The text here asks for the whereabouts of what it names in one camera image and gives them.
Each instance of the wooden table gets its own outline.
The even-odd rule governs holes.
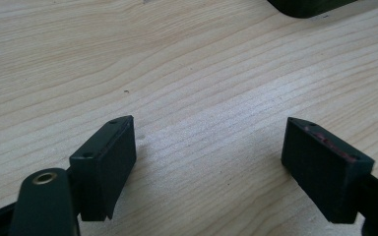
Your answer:
[[[299,20],[265,0],[0,1],[0,207],[133,115],[138,160],[83,235],[360,235],[282,167],[286,118],[376,160],[378,0]]]

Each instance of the wood grain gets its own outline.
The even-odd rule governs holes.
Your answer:
[[[376,159],[378,0],[299,20],[265,0],[0,1],[0,207],[109,119],[138,161],[83,235],[360,235],[280,162],[287,116]]]

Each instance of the table surface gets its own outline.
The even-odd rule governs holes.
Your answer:
[[[83,235],[360,235],[281,165],[286,118],[376,160],[378,0],[300,20],[265,0],[0,1],[0,207],[133,115],[137,162]]]

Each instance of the light wood surface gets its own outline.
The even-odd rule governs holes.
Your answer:
[[[265,0],[0,1],[0,207],[133,115],[138,160],[83,235],[360,235],[280,162],[288,116],[376,160],[378,0],[299,20]]]

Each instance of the black object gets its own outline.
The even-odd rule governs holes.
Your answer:
[[[363,235],[378,235],[378,179],[374,160],[324,128],[288,118],[282,164],[333,223],[365,216]]]
[[[0,235],[80,235],[77,214],[83,221],[112,217],[135,161],[133,117],[107,122],[70,156],[67,170],[24,180],[18,201],[0,209]]]
[[[269,0],[280,12],[294,18],[311,18],[356,0]]]

